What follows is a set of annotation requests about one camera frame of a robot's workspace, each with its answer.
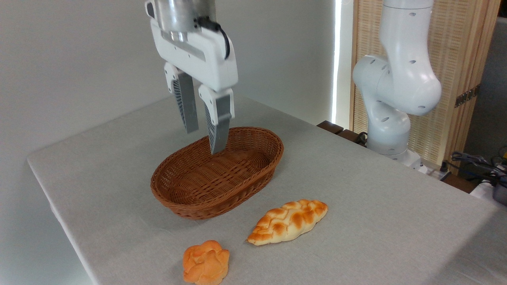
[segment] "wooden panel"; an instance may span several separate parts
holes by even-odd
[[[381,2],[357,1],[355,62],[366,54],[385,54],[378,39]],[[473,111],[471,100],[454,108],[456,97],[476,86],[484,69],[486,52],[499,0],[435,0],[428,33],[432,68],[442,84],[442,98],[426,116],[410,116],[409,148],[422,158],[440,163],[451,149],[463,149]],[[367,131],[368,120],[360,91],[351,95],[351,129]]]

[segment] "robotic arm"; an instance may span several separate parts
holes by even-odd
[[[214,0],[148,0],[145,8],[187,133],[199,128],[196,79],[202,83],[199,97],[205,104],[211,153],[222,151],[234,118],[231,87],[238,82],[238,70],[232,42],[214,21]]]
[[[419,155],[407,148],[407,113],[427,114],[442,92],[427,48],[432,6],[433,0],[384,0],[379,37],[387,58],[366,55],[352,75],[368,114],[367,147],[421,172]]]

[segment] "black cable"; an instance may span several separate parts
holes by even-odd
[[[500,182],[500,178],[498,178],[496,175],[491,177],[491,176],[485,176],[485,175],[482,175],[482,174],[477,174],[477,173],[473,173],[473,172],[470,172],[470,171],[467,171],[465,169],[463,169],[462,167],[459,167],[457,165],[454,165],[452,163],[450,163],[449,161],[445,161],[447,165],[450,165],[460,171],[463,171],[464,173],[467,173],[469,175],[473,175],[473,176],[476,176],[476,177],[480,177],[482,179],[485,179],[485,180],[488,180],[488,181],[491,181],[491,182],[495,182],[495,183],[499,183]]]
[[[231,54],[231,45],[229,44],[229,38],[227,37],[227,34],[225,33],[224,29],[222,27],[219,27],[220,32],[222,35],[224,35],[225,40],[225,60],[229,58],[229,55]]]
[[[481,175],[485,175],[488,177],[496,177],[495,175],[490,175],[490,173],[481,173]],[[474,181],[474,180],[478,180],[478,179],[482,179],[482,178],[481,177],[472,177],[472,178],[467,178],[466,180],[467,181]]]
[[[360,132],[359,136],[357,137],[359,139],[360,143],[363,143],[366,145],[366,140],[368,139],[368,133],[367,132]]]
[[[462,153],[462,152],[453,152],[451,155],[451,160],[452,161],[463,161],[463,162],[473,164],[474,166],[476,166],[478,168],[487,170],[489,172],[494,172],[498,176],[500,176],[501,174],[505,174],[504,170],[502,170],[494,165],[491,165],[482,156],[470,155],[470,154]]]
[[[199,17],[197,18],[197,23],[199,26],[212,30],[212,31],[219,31],[224,36],[225,40],[225,60],[229,58],[229,55],[231,54],[231,45],[229,44],[229,37],[227,37],[227,34],[225,33],[224,29],[218,24],[217,22],[212,21],[209,16],[208,17]]]

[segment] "wicker basket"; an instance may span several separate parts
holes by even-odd
[[[282,153],[282,141],[269,130],[231,128],[220,153],[211,155],[206,136],[166,158],[153,173],[152,192],[181,217],[216,217],[266,186]]]

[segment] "bread roll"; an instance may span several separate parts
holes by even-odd
[[[197,285],[218,285],[229,269],[229,251],[214,240],[189,247],[183,254],[183,280]]]
[[[253,229],[247,241],[255,245],[288,241],[313,229],[328,212],[320,201],[301,199],[269,210]]]

